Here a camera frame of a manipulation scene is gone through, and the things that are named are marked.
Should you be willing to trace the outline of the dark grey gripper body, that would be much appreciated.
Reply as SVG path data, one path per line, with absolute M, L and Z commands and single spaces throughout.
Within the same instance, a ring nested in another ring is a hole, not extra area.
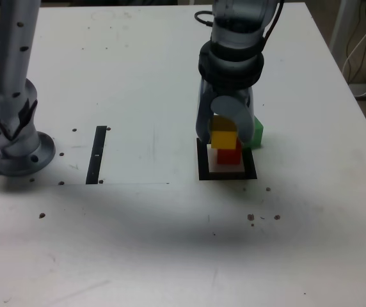
M 215 87 L 214 91 L 217 93 L 218 97 L 214 99 L 215 109 L 228 109 L 232 107 L 232 98 L 242 102 L 247 109 L 252 108 L 253 100 L 253 89 L 252 87 L 241 89 L 241 90 L 231 90 L 222 87 Z

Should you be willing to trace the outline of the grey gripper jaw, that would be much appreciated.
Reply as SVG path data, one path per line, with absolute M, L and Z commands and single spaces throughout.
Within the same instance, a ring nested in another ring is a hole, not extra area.
M 219 96 L 212 101 L 211 109 L 214 113 L 234 122 L 237 137 L 243 145 L 252 141 L 255 133 L 253 95 L 248 95 L 247 99 Z
M 214 115 L 211 109 L 212 101 L 217 97 L 216 92 L 213 90 L 206 80 L 200 81 L 200 89 L 198 95 L 198 110 L 196 116 L 196 133 L 198 138 L 203 143 L 208 143 L 211 140 L 210 120 Z

